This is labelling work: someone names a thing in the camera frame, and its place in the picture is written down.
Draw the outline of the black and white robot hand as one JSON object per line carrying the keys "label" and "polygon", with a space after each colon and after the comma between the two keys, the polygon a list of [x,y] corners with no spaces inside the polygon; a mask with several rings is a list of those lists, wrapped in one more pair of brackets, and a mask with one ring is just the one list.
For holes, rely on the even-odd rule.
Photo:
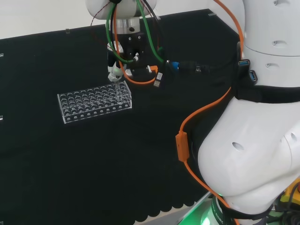
{"label": "black and white robot hand", "polygon": [[117,82],[124,74],[136,84],[150,84],[155,81],[158,72],[156,65],[151,65],[147,58],[151,52],[143,32],[118,34],[110,32],[111,43],[107,45],[108,80]]}

